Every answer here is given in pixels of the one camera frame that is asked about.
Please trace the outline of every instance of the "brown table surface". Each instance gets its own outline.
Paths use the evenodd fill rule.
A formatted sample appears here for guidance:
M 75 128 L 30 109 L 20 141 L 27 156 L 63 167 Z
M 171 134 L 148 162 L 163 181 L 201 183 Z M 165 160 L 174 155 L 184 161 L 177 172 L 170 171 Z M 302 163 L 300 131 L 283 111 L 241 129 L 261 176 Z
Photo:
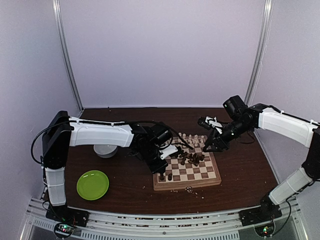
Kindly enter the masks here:
M 208 135 L 198 126 L 200 116 L 217 116 L 230 121 L 223 108 L 101 108 L 86 109 L 82 119 L 99 121 L 162 121 L 187 135 Z M 245 134 L 241 141 L 249 141 Z M 188 193 L 154 191 L 153 176 L 147 165 L 127 156 L 128 148 L 119 148 L 109 159 L 98 157 L 92 145 L 69 149 L 65 169 L 65 190 L 71 207 L 125 214 L 189 214 L 238 209 L 259 204 L 260 199 L 277 185 L 269 163 L 256 141 L 240 144 L 233 140 L 230 149 L 214 153 L 222 178 L 220 185 L 195 188 Z M 90 170 L 104 172 L 110 186 L 101 199 L 88 201 L 77 193 L 79 177 Z

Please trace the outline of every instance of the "white panel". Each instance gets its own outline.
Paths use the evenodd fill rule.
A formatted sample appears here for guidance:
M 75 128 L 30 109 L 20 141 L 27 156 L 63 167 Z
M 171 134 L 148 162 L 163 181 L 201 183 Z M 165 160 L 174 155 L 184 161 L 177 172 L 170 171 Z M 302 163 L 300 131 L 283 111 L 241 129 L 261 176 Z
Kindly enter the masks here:
M 270 36 L 253 103 L 320 120 L 320 1 L 274 1 Z M 308 149 L 274 132 L 259 132 L 265 151 L 283 181 L 305 161 Z M 298 197 L 310 239 L 320 235 L 320 185 Z
M 30 197 L 44 188 L 30 156 L 59 110 L 78 115 L 51 0 L 0 1 L 0 239 L 14 240 Z M 41 143 L 34 153 L 39 159 Z
M 62 0 L 83 105 L 220 107 L 244 98 L 263 11 L 263 0 Z

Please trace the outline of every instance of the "aluminum frame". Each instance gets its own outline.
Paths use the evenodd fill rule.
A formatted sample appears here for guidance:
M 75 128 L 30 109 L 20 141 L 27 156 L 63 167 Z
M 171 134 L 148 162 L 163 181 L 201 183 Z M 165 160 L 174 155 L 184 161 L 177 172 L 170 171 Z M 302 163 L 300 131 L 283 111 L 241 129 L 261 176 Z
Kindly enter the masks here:
M 67 48 L 67 41 L 66 41 L 66 36 L 65 36 L 65 31 L 64 31 L 64 25 L 62 21 L 62 15 L 61 15 L 61 9 L 60 9 L 60 0 L 52 0 L 52 5 L 53 5 L 53 12 L 54 12 L 54 17 L 57 25 L 57 29 L 59 32 L 59 37 L 60 37 L 60 43 L 61 43 L 61 48 L 62 48 L 62 53 L 63 53 L 63 60 L 66 68 L 66 72 L 68 75 L 68 79 L 71 85 L 71 90 L 73 93 L 73 96 L 75 98 L 77 107 L 80 112 L 84 110 L 84 106 L 82 105 L 80 94 L 77 88 L 77 84 L 75 81 L 75 76 L 74 72 L 72 70 L 71 66 L 71 60 Z
M 267 46 L 267 40 L 268 40 L 269 31 L 270 31 L 272 8 L 273 8 L 273 0 L 265 0 L 258 48 L 255 55 L 250 82 L 249 82 L 248 89 L 246 91 L 246 95 L 244 99 L 244 103 L 247 105 L 251 105 L 252 103 L 252 100 L 253 100 L 252 98 L 255 94 L 255 89 L 261 73 L 261 68 L 262 68 L 261 62 Z
M 43 202 L 43 200 L 31 199 L 24 218 L 25 224 L 20 231 L 20 240 L 30 238 L 33 226 L 48 231 L 53 230 L 56 222 L 46 218 Z M 295 198 L 289 202 L 292 206 L 290 222 L 294 225 L 299 239 L 308 240 L 300 207 Z M 239 219 L 239 211 L 249 208 L 176 215 L 122 214 L 88 210 L 87 226 L 77 227 L 77 231 L 72 236 L 84 240 L 239 240 L 240 230 L 253 227 L 253 225 L 243 227 Z M 289 214 L 288 204 L 282 203 L 280 208 L 283 214 L 281 219 L 286 219 Z

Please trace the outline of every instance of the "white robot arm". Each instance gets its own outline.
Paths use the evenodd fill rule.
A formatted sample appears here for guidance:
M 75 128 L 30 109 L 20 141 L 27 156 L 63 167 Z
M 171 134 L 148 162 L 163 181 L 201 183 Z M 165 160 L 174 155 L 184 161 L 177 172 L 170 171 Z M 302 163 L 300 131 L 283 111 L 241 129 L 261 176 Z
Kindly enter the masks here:
M 142 126 L 139 122 L 84 120 L 69 117 L 66 111 L 60 111 L 42 137 L 41 163 L 45 184 L 48 188 L 49 210 L 51 210 L 48 211 L 47 217 L 54 220 L 69 219 L 81 212 L 71 212 L 72 210 L 67 207 L 65 166 L 69 147 L 112 145 L 131 148 L 140 154 L 153 174 L 160 173 L 163 176 L 168 166 L 165 158 L 178 151 L 175 145 L 166 144 L 173 137 L 171 132 L 173 129 L 162 122 L 145 121 L 142 123 L 153 124 L 153 126 Z M 189 146 L 184 139 L 181 138 L 181 141 Z M 85 226 L 85 223 L 77 222 L 77 224 Z
M 278 206 L 294 194 L 300 193 L 320 178 L 320 125 L 313 120 L 305 120 L 278 110 L 274 106 L 256 104 L 248 107 L 239 96 L 229 98 L 224 104 L 232 122 L 222 126 L 216 118 L 200 118 L 198 123 L 206 129 L 212 129 L 204 151 L 221 152 L 229 149 L 229 142 L 241 134 L 264 129 L 293 139 L 309 148 L 306 161 L 298 170 L 280 183 L 262 200 L 258 212 L 240 212 L 242 224 L 255 224 L 271 216 L 279 216 Z

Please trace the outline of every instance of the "wire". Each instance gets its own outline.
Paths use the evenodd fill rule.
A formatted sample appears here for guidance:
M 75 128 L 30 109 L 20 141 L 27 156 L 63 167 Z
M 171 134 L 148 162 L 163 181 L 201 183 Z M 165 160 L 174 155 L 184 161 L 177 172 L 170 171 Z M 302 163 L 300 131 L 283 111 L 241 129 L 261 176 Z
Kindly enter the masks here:
M 136 151 L 136 152 L 134 152 L 134 151 L 131 151 L 131 152 L 128 152 L 128 156 L 129 157 L 135 157 L 135 156 L 137 156 L 139 154 L 139 152 L 138 151 Z
M 236 142 L 237 142 L 237 143 L 240 143 L 240 144 L 246 144 L 246 145 L 253 144 L 253 143 L 256 141 L 255 137 L 252 136 L 249 131 L 247 131 L 246 133 L 247 133 L 248 136 L 252 139 L 252 141 L 238 141 L 238 139 L 236 138 L 236 139 L 235 139 Z
M 48 200 L 44 201 L 44 202 L 42 203 L 42 207 L 43 207 L 46 211 L 50 211 L 50 209 L 51 209 L 51 211 L 53 212 L 53 214 L 55 215 L 55 217 L 56 217 L 57 219 L 59 219 L 60 221 L 66 221 L 63 217 L 59 217 L 59 216 L 56 214 L 55 210 L 52 208 L 52 206 L 51 206 L 50 203 L 49 203 L 48 208 L 45 208 L 45 203 L 48 203 L 48 202 L 49 202 Z
M 291 117 L 291 118 L 294 118 L 294 119 L 299 119 L 299 120 L 301 120 L 301 121 L 304 121 L 304 122 L 306 122 L 306 123 L 309 123 L 309 124 L 312 124 L 312 125 L 315 125 L 315 126 L 317 126 L 317 127 L 319 127 L 320 125 L 318 124 L 318 123 L 316 123 L 316 122 L 311 122 L 311 121 L 309 121 L 309 120 L 307 120 L 307 119 L 304 119 L 304 118 L 301 118 L 301 117 L 299 117 L 299 116 L 294 116 L 294 115 L 291 115 L 291 114 L 288 114 L 288 113 L 282 113 L 283 115 L 286 115 L 286 116 L 289 116 L 289 117 Z
M 47 211 L 49 211 L 49 208 L 45 208 L 45 203 L 48 203 L 49 201 L 47 200 L 47 201 L 44 201 L 43 203 L 42 203 L 42 207 L 45 209 L 45 210 L 47 210 Z
M 58 127 L 58 126 L 60 126 L 60 125 L 62 125 L 62 124 L 75 123 L 75 122 L 76 122 L 76 121 L 74 121 L 74 120 L 71 120 L 71 121 L 63 121 L 63 122 L 57 123 L 57 124 L 55 124 L 55 125 L 48 126 L 47 128 L 43 129 L 41 132 L 39 132 L 39 133 L 35 136 L 35 138 L 34 138 L 33 141 L 32 141 L 32 144 L 31 144 L 30 152 L 31 152 L 31 157 L 32 157 L 32 159 L 33 159 L 37 164 L 42 164 L 42 162 L 41 162 L 42 160 L 41 160 L 41 161 L 38 161 L 38 160 L 35 158 L 35 155 L 34 155 L 34 146 L 35 146 L 35 143 L 36 143 L 37 139 L 38 139 L 44 132 L 46 132 L 46 131 L 48 131 L 48 130 L 50 130 L 50 129 L 53 129 L 53 128 L 55 128 L 55 127 Z
M 79 121 L 79 123 L 84 124 L 97 124 L 97 125 L 107 125 L 107 126 L 123 126 L 123 125 L 130 125 L 130 124 L 155 124 L 159 126 L 163 126 L 169 130 L 171 130 L 189 149 L 193 150 L 194 148 L 190 146 L 180 135 L 179 133 L 173 129 L 172 127 L 164 124 L 163 122 L 153 121 L 153 120 L 140 120 L 140 121 L 123 121 L 123 122 L 103 122 L 103 121 L 88 121 L 83 120 Z
M 158 149 L 159 149 L 159 150 L 164 150 L 164 149 L 168 148 L 168 147 L 172 144 L 173 140 L 174 140 L 174 138 L 173 138 L 173 136 L 172 136 L 171 139 L 170 139 L 170 142 L 168 143 L 168 145 L 166 145 L 166 146 L 164 146 L 164 147 L 159 147 Z
M 70 228 L 73 228 L 73 231 L 72 232 L 70 232 L 68 235 L 66 235 L 66 236 L 63 236 L 63 237 L 61 237 L 61 236 L 58 236 L 57 234 L 56 234 L 56 229 L 58 228 L 58 226 L 59 225 L 67 225 L 67 226 L 69 226 Z M 67 238 L 69 238 L 73 233 L 74 233 L 74 231 L 75 231 L 75 226 L 74 225 L 69 225 L 69 224 L 66 224 L 66 223 L 64 223 L 64 222 L 58 222 L 56 225 L 54 225 L 54 227 L 53 227 L 53 233 L 54 233 L 54 235 L 57 237 L 57 238 L 59 238 L 59 239 L 67 239 Z
M 194 148 L 192 146 L 190 146 L 180 135 L 179 133 L 174 130 L 172 127 L 164 124 L 163 122 L 157 122 L 157 121 L 149 121 L 149 120 L 146 120 L 146 121 L 132 121 L 132 122 L 127 122 L 126 124 L 155 124 L 155 125 L 160 125 L 160 126 L 163 126 L 163 127 L 166 127 L 167 129 L 171 130 L 173 133 L 175 133 L 175 135 L 191 150 L 193 150 Z
M 289 215 L 288 217 L 286 218 L 284 224 L 280 227 L 280 229 L 278 231 L 276 231 L 275 233 L 272 234 L 272 237 L 276 234 L 278 234 L 284 227 L 285 225 L 287 224 L 287 222 L 289 221 L 289 218 L 291 217 L 291 212 L 292 212 L 292 207 L 291 207 L 291 204 L 289 202 L 289 199 L 291 198 L 292 196 L 288 197 L 285 201 L 286 203 L 289 205 Z
M 268 108 L 272 108 L 273 110 L 275 110 L 278 113 L 281 113 L 281 111 L 279 110 L 279 108 L 273 106 L 273 105 L 269 105 Z
M 172 145 L 182 145 L 185 147 L 188 147 L 186 144 L 184 144 L 183 142 L 177 142 L 177 143 L 173 143 Z

